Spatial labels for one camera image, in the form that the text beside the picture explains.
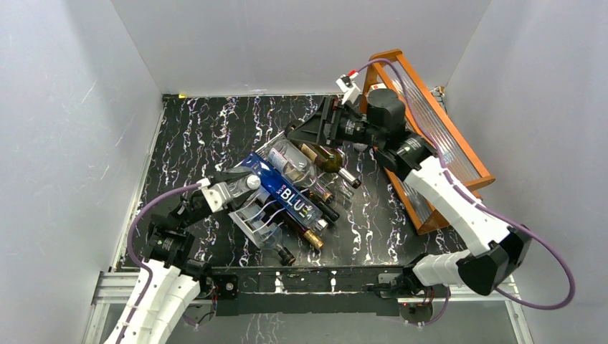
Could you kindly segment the blue square glass bottle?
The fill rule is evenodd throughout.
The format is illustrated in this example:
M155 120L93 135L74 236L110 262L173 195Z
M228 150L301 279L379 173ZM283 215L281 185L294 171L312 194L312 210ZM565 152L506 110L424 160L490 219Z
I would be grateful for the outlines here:
M241 165L250 168L260 178L264 190L300 225L319 233L328 228L323 212L259 154L251 152Z

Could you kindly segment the clear round glass bottle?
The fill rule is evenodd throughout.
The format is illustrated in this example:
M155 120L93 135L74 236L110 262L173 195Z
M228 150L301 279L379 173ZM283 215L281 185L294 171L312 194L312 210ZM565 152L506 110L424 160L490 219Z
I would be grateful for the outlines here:
M255 174L248 174L237 178L235 181L227 182L227 202L236 201L238 198L247 199L256 192L261 185L261 180Z

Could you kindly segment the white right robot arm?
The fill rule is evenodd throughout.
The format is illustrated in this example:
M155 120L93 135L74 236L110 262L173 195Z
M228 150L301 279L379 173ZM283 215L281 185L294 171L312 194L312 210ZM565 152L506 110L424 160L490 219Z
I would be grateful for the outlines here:
M465 285L489 295L522 264L531 238L482 210L482 203L442 166L434 147L407 128L405 110L390 89L369 93L365 116L349 102L328 96L308 120L290 124L287 137L327 148L344 142L374 147L376 161L429 201L465 241L467 248L460 252L421 254L394 280L370 291L421 297L435 285Z

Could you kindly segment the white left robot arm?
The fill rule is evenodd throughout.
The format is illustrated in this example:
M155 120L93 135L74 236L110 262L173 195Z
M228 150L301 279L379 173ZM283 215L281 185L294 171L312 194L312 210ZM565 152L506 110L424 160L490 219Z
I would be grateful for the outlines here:
M209 265L190 258L194 237L186 228L211 215L233 210L261 186L250 170L217 172L194 184L167 191L148 202L127 234L128 256L140 268L128 301L106 343L166 343L194 299L214 289ZM151 222L142 257L133 250L138 222L168 197L191 192L167 217Z

